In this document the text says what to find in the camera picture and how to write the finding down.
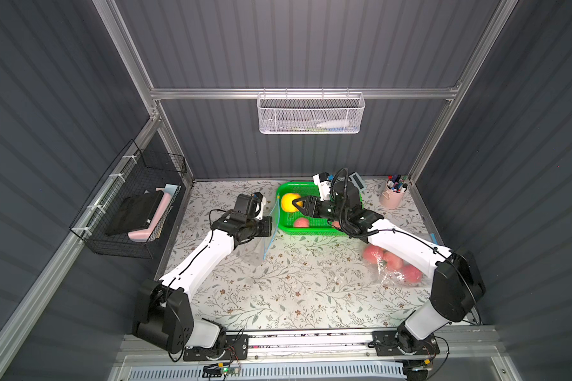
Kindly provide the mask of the pink peach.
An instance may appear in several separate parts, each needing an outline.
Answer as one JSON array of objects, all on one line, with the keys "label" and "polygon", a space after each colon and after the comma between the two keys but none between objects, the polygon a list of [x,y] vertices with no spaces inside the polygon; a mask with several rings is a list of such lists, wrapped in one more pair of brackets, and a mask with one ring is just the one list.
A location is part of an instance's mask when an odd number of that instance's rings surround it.
[{"label": "pink peach", "polygon": [[310,226],[311,223],[306,217],[299,217],[293,222],[293,227],[297,229],[308,229]]},{"label": "pink peach", "polygon": [[376,245],[367,245],[362,252],[362,259],[370,264],[380,264],[384,260],[384,250]]},{"label": "pink peach", "polygon": [[383,261],[385,268],[389,271],[400,271],[405,266],[405,262],[400,257],[388,251],[383,253]]}]

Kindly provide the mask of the clear zip-top bag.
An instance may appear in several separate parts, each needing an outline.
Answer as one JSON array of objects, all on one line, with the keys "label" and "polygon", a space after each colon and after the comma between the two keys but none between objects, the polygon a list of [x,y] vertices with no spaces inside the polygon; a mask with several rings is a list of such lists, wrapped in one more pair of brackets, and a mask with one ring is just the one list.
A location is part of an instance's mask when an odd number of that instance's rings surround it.
[{"label": "clear zip-top bag", "polygon": [[246,238],[239,242],[233,251],[232,255],[242,260],[244,264],[261,265],[272,247],[280,220],[280,212],[273,208],[270,212],[264,212],[264,217],[268,216],[273,218],[273,234],[270,237]]},{"label": "clear zip-top bag", "polygon": [[448,247],[403,230],[381,230],[368,243],[381,252],[377,274],[389,287],[431,287],[435,270],[451,256]]}]

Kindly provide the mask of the red yellow peach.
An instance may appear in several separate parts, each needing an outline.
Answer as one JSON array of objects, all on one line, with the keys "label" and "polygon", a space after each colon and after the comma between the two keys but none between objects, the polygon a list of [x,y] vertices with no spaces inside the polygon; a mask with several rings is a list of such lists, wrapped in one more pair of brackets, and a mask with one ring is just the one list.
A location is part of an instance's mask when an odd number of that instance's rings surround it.
[{"label": "red yellow peach", "polygon": [[405,265],[400,274],[407,284],[418,284],[424,277],[424,273],[412,265]]}]

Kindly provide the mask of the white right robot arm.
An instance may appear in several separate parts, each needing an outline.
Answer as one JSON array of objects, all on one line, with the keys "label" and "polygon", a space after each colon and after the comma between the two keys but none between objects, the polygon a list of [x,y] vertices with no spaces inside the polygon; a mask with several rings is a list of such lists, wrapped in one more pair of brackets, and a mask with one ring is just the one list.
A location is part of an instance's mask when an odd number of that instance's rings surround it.
[{"label": "white right robot arm", "polygon": [[286,205],[306,217],[338,222],[338,230],[348,237],[391,252],[432,281],[429,300],[397,327],[393,346],[400,352],[416,354],[437,330],[462,321],[477,307],[486,286],[472,252],[433,244],[366,209],[349,179],[314,184],[318,196],[299,196]]}]

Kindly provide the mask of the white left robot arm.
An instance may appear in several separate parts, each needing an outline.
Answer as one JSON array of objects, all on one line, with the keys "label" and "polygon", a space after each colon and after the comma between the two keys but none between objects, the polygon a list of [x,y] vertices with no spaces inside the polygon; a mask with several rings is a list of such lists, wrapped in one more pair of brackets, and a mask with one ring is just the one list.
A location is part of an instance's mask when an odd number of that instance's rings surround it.
[{"label": "white left robot arm", "polygon": [[183,262],[158,280],[144,281],[138,289],[132,334],[171,356],[183,356],[186,349],[221,356],[227,350],[226,329],[217,322],[195,318],[191,301],[232,252],[273,235],[273,217],[264,215],[265,204],[260,192],[240,194],[232,209],[220,211],[221,217],[210,221],[209,233]]}]

